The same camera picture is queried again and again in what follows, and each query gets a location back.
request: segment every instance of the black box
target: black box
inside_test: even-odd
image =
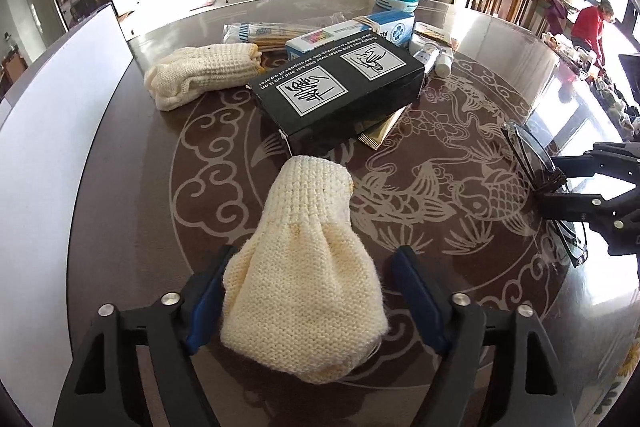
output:
[[[292,155],[319,156],[417,100],[424,65],[371,30],[249,82]]]

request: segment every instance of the red sweater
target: red sweater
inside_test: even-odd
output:
[[[591,49],[601,64],[604,64],[604,53],[602,51],[602,12],[597,6],[589,6],[580,10],[578,18],[575,20],[574,28],[571,30],[572,37],[578,37],[587,41]]]

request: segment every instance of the gray hair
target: gray hair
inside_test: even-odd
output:
[[[600,4],[598,4],[598,6],[600,7],[600,9],[603,11],[605,15],[613,16],[613,6],[608,0],[600,1]]]

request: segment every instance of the white label on box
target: white label on box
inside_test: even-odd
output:
[[[347,92],[333,75],[320,66],[294,76],[276,87],[300,116]]]
[[[342,58],[369,80],[376,79],[389,71],[397,70],[405,64],[393,53],[375,43],[345,53]]]

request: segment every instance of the glove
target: glove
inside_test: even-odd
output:
[[[373,261],[351,230],[346,168],[294,156],[226,268],[222,343],[311,383],[347,375],[388,324]]]
[[[145,73],[145,87],[156,107],[169,111],[195,100],[206,91],[244,86],[259,73],[255,44],[211,44],[181,48]]]

